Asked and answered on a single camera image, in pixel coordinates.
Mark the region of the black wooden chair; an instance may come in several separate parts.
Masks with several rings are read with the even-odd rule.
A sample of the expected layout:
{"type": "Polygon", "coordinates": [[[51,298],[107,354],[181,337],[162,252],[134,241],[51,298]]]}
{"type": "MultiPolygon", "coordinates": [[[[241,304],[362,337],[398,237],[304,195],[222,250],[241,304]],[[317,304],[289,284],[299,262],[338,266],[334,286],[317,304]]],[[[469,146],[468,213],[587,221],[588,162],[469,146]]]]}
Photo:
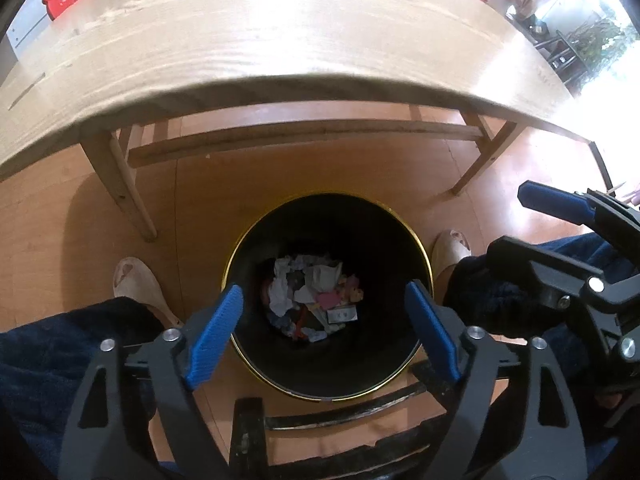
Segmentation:
{"type": "Polygon", "coordinates": [[[538,51],[547,51],[546,60],[567,87],[574,86],[590,73],[585,59],[574,42],[557,30],[550,38],[535,44],[538,51]]]}

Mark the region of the person's left leg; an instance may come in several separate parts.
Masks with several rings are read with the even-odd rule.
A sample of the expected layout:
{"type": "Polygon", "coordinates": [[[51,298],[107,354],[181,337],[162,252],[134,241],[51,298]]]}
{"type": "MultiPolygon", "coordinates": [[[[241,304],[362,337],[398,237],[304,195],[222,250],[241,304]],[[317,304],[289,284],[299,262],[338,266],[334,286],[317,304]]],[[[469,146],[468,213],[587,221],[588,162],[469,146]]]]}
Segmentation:
{"type": "Polygon", "coordinates": [[[119,297],[1,334],[1,477],[53,479],[77,389],[102,341],[144,344],[164,330],[119,297]]]}

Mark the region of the person's leg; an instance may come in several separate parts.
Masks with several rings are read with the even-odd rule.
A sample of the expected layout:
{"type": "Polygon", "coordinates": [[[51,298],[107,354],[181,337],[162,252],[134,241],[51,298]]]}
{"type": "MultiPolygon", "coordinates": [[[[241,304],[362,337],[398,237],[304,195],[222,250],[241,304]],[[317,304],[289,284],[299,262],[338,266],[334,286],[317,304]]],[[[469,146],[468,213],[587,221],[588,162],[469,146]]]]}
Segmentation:
{"type": "Polygon", "coordinates": [[[77,389],[102,341],[144,344],[164,330],[119,297],[1,334],[1,477],[53,479],[77,389]]]}
{"type": "MultiPolygon", "coordinates": [[[[559,238],[538,246],[600,269],[608,283],[639,273],[613,246],[596,233],[559,238]]],[[[559,326],[558,311],[539,303],[540,286],[526,266],[493,262],[488,255],[466,256],[450,271],[439,304],[457,312],[465,324],[509,338],[542,336],[559,326]]]]}

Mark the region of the right beige slipper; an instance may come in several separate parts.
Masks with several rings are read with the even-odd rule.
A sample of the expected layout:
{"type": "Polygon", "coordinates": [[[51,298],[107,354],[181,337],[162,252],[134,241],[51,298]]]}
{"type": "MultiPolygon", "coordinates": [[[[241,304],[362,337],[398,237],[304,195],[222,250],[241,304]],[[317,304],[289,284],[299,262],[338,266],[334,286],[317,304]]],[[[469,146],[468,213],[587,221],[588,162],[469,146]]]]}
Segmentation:
{"type": "Polygon", "coordinates": [[[438,292],[446,290],[454,268],[470,255],[472,255],[470,244],[462,232],[446,230],[437,235],[431,254],[431,264],[435,289],[438,292]]]}

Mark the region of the black round trash bin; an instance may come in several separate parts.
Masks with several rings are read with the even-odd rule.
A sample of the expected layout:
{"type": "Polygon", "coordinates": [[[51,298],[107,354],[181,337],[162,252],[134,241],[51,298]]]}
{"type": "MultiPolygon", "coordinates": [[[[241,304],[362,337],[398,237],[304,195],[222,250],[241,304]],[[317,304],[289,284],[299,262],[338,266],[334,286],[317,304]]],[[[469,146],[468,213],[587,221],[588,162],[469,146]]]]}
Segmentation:
{"type": "Polygon", "coordinates": [[[306,401],[346,401],[382,388],[420,349],[404,306],[413,280],[433,283],[416,232],[363,197],[288,200],[239,239],[224,271],[243,313],[231,338],[259,379],[306,401]]]}

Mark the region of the black chair under person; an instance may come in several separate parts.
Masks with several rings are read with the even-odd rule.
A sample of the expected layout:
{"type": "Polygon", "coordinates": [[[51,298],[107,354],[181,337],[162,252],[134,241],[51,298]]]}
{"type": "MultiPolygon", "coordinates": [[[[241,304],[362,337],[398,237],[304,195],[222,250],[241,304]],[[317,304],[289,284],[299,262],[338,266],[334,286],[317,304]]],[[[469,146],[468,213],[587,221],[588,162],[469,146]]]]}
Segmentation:
{"type": "Polygon", "coordinates": [[[235,401],[229,465],[237,479],[415,479],[458,394],[422,360],[390,390],[309,413],[275,415],[261,398],[235,401]]]}

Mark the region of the wooden table frame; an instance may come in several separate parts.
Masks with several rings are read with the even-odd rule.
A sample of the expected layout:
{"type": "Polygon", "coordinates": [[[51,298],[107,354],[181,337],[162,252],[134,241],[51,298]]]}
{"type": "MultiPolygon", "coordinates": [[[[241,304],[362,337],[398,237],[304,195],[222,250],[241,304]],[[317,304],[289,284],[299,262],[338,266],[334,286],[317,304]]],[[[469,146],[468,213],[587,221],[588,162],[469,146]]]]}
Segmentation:
{"type": "Polygon", "coordinates": [[[586,142],[588,116],[538,50],[480,0],[79,0],[1,87],[1,174],[81,145],[114,201],[155,235],[121,128],[247,105],[360,101],[458,110],[480,157],[526,128],[586,142]],[[480,120],[503,120],[497,132],[480,120]]]}

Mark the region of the beige slipper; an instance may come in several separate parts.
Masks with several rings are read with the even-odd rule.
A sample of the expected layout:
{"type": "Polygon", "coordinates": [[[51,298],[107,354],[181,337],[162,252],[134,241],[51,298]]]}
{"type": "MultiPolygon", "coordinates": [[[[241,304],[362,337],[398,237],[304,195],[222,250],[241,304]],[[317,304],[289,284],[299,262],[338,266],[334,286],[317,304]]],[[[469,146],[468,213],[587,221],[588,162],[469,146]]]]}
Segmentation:
{"type": "Polygon", "coordinates": [[[446,290],[454,268],[470,255],[472,255],[470,244],[462,232],[446,230],[437,235],[431,254],[431,264],[435,289],[438,292],[446,290]]]}
{"type": "Polygon", "coordinates": [[[183,322],[168,306],[155,274],[139,258],[126,257],[117,263],[112,289],[115,298],[128,298],[145,306],[165,328],[183,326],[183,322]]]}

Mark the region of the left beige slipper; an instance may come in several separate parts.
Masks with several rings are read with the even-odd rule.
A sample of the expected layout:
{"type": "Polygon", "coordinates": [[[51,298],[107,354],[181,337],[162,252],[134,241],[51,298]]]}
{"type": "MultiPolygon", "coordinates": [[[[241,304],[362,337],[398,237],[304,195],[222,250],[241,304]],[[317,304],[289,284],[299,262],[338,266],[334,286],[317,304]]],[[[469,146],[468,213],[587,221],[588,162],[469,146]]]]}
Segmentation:
{"type": "Polygon", "coordinates": [[[183,322],[168,306],[155,274],[139,258],[126,257],[117,263],[112,289],[115,298],[128,298],[145,306],[165,328],[183,326],[183,322]]]}

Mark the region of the person's right leg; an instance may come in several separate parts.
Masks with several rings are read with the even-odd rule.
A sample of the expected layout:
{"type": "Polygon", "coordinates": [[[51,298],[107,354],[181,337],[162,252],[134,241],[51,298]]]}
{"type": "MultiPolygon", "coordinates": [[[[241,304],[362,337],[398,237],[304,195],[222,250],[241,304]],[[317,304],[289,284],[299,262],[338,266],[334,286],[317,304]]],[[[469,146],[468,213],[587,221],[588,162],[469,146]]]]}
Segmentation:
{"type": "MultiPolygon", "coordinates": [[[[538,246],[600,269],[608,283],[639,273],[613,246],[596,233],[559,238],[538,246]]],[[[465,324],[509,338],[542,336],[559,326],[558,311],[539,303],[540,286],[526,266],[493,262],[488,255],[466,256],[450,271],[439,304],[457,312],[465,324]]]]}

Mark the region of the trash pile in bin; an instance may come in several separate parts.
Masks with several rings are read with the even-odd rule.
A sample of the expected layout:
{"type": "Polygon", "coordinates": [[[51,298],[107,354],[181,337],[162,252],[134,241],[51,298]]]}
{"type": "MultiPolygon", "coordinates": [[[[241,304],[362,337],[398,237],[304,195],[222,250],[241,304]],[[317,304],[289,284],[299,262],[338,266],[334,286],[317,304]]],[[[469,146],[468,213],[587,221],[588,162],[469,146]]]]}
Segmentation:
{"type": "Polygon", "coordinates": [[[357,321],[362,300],[355,275],[345,274],[341,263],[331,266],[312,255],[277,259],[262,291],[269,323],[284,336],[311,344],[357,321]]]}

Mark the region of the green potted plant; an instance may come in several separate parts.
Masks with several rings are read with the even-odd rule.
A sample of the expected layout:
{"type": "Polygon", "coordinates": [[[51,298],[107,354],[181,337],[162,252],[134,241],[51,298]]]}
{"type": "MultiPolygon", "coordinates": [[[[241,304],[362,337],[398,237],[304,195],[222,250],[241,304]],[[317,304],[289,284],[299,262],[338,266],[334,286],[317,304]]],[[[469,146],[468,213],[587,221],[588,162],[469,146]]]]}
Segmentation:
{"type": "Polygon", "coordinates": [[[617,60],[626,50],[626,34],[609,18],[584,23],[570,33],[570,43],[590,72],[617,60]]]}

